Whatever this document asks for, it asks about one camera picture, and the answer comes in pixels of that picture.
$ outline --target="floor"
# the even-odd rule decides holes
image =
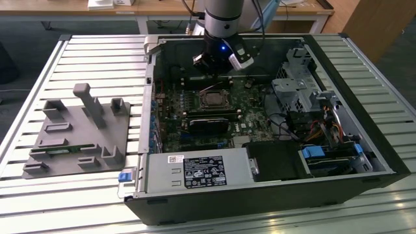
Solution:
[[[157,28],[157,24],[149,22],[149,33],[182,33],[185,25],[185,22],[178,25],[177,21],[171,21],[163,23],[162,28]],[[39,22],[0,22],[0,42],[21,72],[17,80],[0,85],[0,90],[31,88],[61,34],[138,34],[138,29],[133,21],[51,22],[49,31],[43,30]],[[399,93],[416,107],[416,82],[411,82],[416,78],[414,54],[416,19],[375,64]],[[0,141],[2,141],[26,95],[27,91],[0,92],[2,99]]]

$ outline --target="blue drive bracket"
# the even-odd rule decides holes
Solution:
[[[359,144],[354,144],[353,148],[355,149],[358,155],[363,152]]]
[[[322,147],[319,146],[307,146],[301,150],[301,153],[303,155],[303,158],[325,156]]]

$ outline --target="metal bracket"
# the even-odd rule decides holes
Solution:
[[[165,41],[161,41],[158,43],[158,36],[157,35],[149,35],[143,38],[143,53],[146,55],[154,53],[157,50],[159,50],[158,44],[163,44]]]
[[[306,89],[305,83],[301,80],[294,79],[274,79],[271,81],[273,89],[277,92],[295,92],[299,89]]]

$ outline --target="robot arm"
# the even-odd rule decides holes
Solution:
[[[193,58],[194,67],[203,74],[217,76],[231,69],[241,70],[254,62],[258,49],[246,46],[238,29],[259,28],[257,2],[263,5],[261,8],[258,3],[257,9],[266,9],[273,17],[278,0],[205,0],[203,50]]]

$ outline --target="workbench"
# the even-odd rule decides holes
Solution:
[[[416,172],[416,111],[370,64],[349,38],[314,35],[411,173]],[[146,58],[143,35],[61,37],[15,120],[0,146],[1,233],[389,233],[416,228],[416,175],[374,189],[343,204],[203,220],[169,226],[145,226],[122,197],[133,187],[118,187],[118,172],[21,179],[27,152],[45,115],[45,100],[81,105],[75,83],[87,82],[99,103],[122,97],[131,104],[126,168],[137,165],[141,101]],[[322,81],[331,89],[329,79]]]
[[[87,0],[0,0],[0,21],[39,21],[49,29],[50,21],[135,21],[141,34],[147,34],[150,20],[187,20],[189,13],[179,0],[135,0],[131,6],[87,11]],[[323,9],[315,0],[279,7],[273,20],[313,21],[310,33],[319,33],[331,9]]]

